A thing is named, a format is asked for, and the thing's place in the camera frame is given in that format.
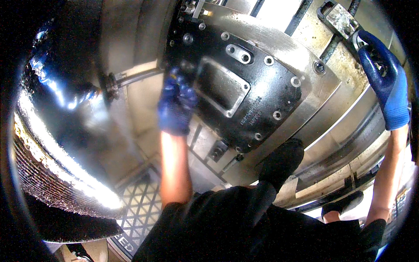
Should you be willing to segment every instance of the shoe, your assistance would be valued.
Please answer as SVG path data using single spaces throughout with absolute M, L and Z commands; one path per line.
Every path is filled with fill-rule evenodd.
M 271 183 L 278 193 L 287 178 L 303 161 L 303 157 L 302 141 L 296 138 L 287 140 L 264 159 L 259 181 Z
M 345 212 L 348 212 L 351 209 L 354 209 L 357 205 L 359 205 L 362 200 L 364 199 L 364 193 L 361 191 L 356 191 L 355 193 L 350 194 L 349 196 L 334 202 L 328 203 L 323 206 L 321 209 L 321 218 L 330 211 L 338 211 L 339 215 L 342 215 Z

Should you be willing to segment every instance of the forearm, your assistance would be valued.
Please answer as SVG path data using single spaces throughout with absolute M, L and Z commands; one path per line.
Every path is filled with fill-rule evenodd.
M 379 218 L 387 220 L 391 213 L 403 169 L 407 132 L 408 125 L 391 131 L 384 160 L 375 176 L 371 207 L 365 225 Z
M 192 196 L 186 137 L 161 132 L 162 175 L 160 196 L 162 208 L 168 203 L 186 203 Z

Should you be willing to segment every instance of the person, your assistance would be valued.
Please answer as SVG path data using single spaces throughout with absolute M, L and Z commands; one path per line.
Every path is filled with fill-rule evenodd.
M 256 186 L 193 194 L 186 135 L 198 98 L 174 69 L 158 104 L 163 211 L 133 261 L 374 261 L 403 167 L 409 122 L 407 81 L 400 62 L 380 40 L 366 31 L 359 36 L 368 43 L 359 50 L 361 64 L 391 131 L 362 230 L 358 220 L 339 219 L 343 209 L 359 200 L 356 196 L 324 208 L 326 223 L 272 205 L 303 159 L 304 147 L 297 139 L 288 140 L 264 160 Z M 371 58 L 372 48 L 385 64 L 385 76 Z

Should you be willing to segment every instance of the blue glove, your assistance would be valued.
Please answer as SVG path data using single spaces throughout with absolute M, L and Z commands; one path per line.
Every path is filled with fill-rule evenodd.
M 185 83 L 177 68 L 172 69 L 158 103 L 160 130 L 175 136 L 188 135 L 189 122 L 197 104 L 195 90 Z
M 409 123 L 407 109 L 407 80 L 399 60 L 378 40 L 377 37 L 362 30 L 359 37 L 368 43 L 359 49 L 358 55 L 368 77 L 371 87 L 377 95 L 385 120 L 387 130 L 395 130 Z M 381 61 L 387 67 L 387 73 L 382 76 L 371 58 L 369 49 L 376 50 Z

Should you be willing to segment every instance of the floor mat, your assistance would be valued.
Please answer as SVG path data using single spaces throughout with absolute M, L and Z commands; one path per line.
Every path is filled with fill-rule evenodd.
M 126 212 L 117 223 L 124 233 L 110 239 L 129 259 L 132 259 L 161 214 L 157 174 L 157 170 L 151 166 L 119 191 Z

